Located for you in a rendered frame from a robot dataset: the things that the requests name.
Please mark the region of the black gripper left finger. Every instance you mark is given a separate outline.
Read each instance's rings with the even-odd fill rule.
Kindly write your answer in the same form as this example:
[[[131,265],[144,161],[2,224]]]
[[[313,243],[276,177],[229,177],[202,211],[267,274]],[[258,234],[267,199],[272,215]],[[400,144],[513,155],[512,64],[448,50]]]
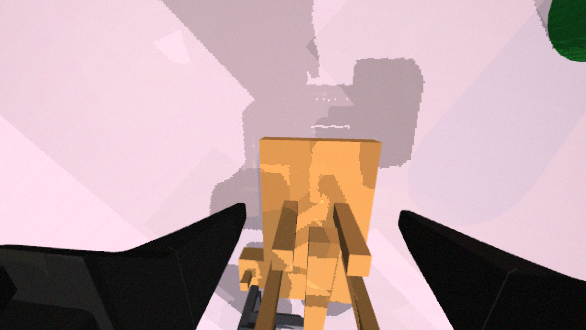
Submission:
[[[101,330],[196,330],[246,221],[237,203],[122,251],[0,245],[12,300],[83,309]]]

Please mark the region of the green cup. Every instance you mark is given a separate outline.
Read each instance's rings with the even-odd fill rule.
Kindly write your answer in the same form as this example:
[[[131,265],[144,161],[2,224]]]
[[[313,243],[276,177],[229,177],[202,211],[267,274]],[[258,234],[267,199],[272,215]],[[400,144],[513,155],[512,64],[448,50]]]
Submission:
[[[559,55],[586,62],[586,0],[552,0],[548,33]]]

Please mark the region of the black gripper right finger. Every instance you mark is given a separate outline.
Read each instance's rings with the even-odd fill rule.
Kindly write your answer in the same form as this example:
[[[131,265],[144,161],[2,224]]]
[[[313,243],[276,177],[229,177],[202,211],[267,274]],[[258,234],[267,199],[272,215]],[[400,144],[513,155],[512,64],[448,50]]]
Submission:
[[[398,228],[454,330],[586,330],[586,281],[408,210]]]

